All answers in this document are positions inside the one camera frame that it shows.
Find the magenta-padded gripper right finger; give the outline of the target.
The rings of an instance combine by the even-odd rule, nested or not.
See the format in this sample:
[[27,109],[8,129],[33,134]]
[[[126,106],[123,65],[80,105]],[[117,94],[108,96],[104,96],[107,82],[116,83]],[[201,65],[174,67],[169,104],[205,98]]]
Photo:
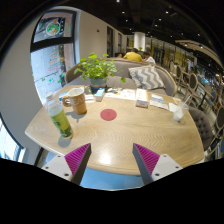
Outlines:
[[133,144],[133,155],[145,185],[182,169],[168,154],[159,155],[136,143]]

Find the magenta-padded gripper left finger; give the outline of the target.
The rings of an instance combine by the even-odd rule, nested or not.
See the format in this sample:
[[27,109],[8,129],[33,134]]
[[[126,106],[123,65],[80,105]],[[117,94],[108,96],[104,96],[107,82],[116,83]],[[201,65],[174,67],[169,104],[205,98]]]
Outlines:
[[42,169],[79,185],[82,181],[90,155],[91,144],[88,143],[65,156],[55,156]]

